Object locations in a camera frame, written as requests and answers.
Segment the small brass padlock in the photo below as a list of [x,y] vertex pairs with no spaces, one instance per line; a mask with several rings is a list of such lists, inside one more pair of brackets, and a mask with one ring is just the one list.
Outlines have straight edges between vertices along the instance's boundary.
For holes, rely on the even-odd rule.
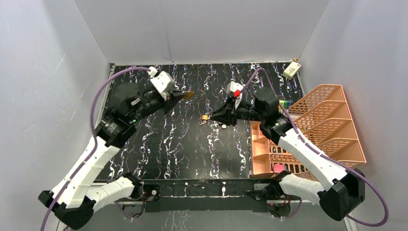
[[183,96],[183,99],[184,100],[186,100],[186,101],[188,101],[188,100],[190,100],[192,97],[194,97],[195,96],[195,93],[194,92],[192,92],[192,91],[186,91],[186,92],[184,92],[184,96]]
[[200,122],[199,126],[204,126],[204,125],[209,124],[211,113],[212,113],[212,111],[209,110],[209,111],[203,112],[201,114],[201,117],[200,117],[201,122]]

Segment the pink eraser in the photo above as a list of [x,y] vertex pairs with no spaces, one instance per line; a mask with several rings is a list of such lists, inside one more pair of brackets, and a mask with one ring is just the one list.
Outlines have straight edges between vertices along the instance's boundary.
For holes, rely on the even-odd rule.
[[286,167],[283,164],[274,164],[272,166],[272,170],[273,170],[273,172],[280,173],[280,172],[285,171]]

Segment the white box in corner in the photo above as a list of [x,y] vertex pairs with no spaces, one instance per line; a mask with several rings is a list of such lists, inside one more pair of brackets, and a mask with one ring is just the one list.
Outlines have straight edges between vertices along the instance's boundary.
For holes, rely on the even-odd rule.
[[296,75],[300,67],[301,65],[298,62],[292,61],[283,71],[282,75],[287,79],[292,79]]

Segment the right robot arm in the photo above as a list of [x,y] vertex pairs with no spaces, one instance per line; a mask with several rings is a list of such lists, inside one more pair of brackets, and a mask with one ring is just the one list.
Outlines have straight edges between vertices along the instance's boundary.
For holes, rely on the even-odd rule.
[[336,221],[342,220],[365,199],[363,173],[357,169],[363,152],[345,101],[322,101],[293,125],[279,112],[271,89],[262,88],[253,104],[236,97],[211,114],[211,120],[234,126],[238,119],[260,122],[263,135],[299,160],[315,180],[288,174],[271,185],[277,199],[294,195],[317,203]]

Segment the colored marker pack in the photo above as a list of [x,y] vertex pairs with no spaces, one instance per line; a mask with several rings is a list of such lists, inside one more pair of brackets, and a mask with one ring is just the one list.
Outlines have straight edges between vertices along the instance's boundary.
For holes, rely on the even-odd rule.
[[285,110],[288,110],[290,108],[290,106],[291,106],[291,103],[292,103],[289,100],[279,100],[279,102],[280,102],[282,108],[284,108]]

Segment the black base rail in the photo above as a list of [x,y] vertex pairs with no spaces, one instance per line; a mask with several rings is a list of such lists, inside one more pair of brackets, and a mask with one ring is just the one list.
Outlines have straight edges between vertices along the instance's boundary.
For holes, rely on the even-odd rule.
[[250,210],[286,216],[296,196],[284,195],[273,179],[145,180],[147,212]]

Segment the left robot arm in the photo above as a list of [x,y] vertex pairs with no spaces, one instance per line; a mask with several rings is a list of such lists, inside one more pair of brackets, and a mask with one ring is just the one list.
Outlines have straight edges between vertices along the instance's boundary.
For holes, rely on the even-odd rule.
[[93,214],[122,198],[140,200],[145,196],[143,181],[131,173],[111,183],[93,188],[92,183],[129,138],[136,123],[159,110],[168,113],[193,92],[180,91],[174,84],[155,87],[148,83],[124,83],[113,90],[106,115],[96,127],[96,136],[66,175],[52,190],[42,191],[38,199],[66,226],[82,228]]

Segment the orange desk organizer tray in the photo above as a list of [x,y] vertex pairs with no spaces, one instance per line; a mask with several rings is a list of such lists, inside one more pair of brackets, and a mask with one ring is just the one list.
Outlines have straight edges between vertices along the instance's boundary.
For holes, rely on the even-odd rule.
[[251,176],[253,178],[273,178],[279,173],[273,172],[274,164],[283,164],[286,171],[302,174],[307,168],[288,151],[267,139],[260,130],[260,122],[250,122],[251,127]]

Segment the orange mesh file rack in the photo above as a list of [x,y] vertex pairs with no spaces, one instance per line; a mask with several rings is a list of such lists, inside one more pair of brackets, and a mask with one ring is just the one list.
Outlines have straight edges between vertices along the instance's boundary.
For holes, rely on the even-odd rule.
[[352,169],[366,158],[341,85],[321,84],[294,103],[297,127],[330,158]]

